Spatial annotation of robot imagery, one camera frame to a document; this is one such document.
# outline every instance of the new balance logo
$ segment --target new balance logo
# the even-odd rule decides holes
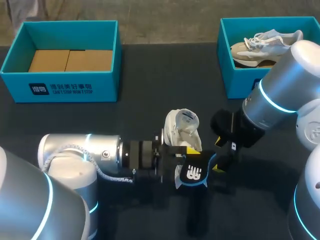
[[[199,180],[201,177],[201,168],[188,166],[186,177],[190,180]]]
[[[311,140],[314,140],[320,135],[320,126],[318,126],[315,130],[311,130],[310,138]]]

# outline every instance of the shoe tongue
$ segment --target shoe tongue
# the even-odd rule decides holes
[[[175,116],[175,126],[178,130],[190,134],[199,127],[199,118],[194,112],[181,109]]]
[[[270,39],[270,38],[279,36],[279,33],[275,29],[272,29],[270,31],[266,31],[262,35],[263,35],[263,37],[261,38],[261,40],[266,40],[266,39]]]

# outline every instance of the sneaker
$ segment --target sneaker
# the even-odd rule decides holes
[[[164,142],[168,146],[187,146],[202,151],[197,131],[198,116],[188,109],[171,110],[165,118]]]
[[[279,33],[276,30],[257,33],[253,38],[244,38],[244,42],[234,44],[230,50],[233,60],[247,67],[256,67],[265,60],[277,62],[281,56],[297,41],[303,39],[303,33]]]

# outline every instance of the yellow label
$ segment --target yellow label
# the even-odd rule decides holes
[[[200,152],[194,150],[192,147],[186,147],[186,154],[201,154]]]
[[[213,168],[212,168],[213,171],[217,172],[217,173],[225,173],[225,171],[221,170],[218,168],[218,164],[216,164]]]
[[[215,145],[217,145],[217,143],[220,141],[220,136],[218,137],[218,139],[215,141]]]

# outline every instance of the brown cardboard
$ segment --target brown cardboard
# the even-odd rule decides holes
[[[85,71],[86,51],[70,51],[68,62],[66,64],[66,72]]]
[[[69,50],[36,50],[29,72],[64,72],[69,52]]]
[[[112,50],[71,50],[65,71],[110,71],[112,55]]]

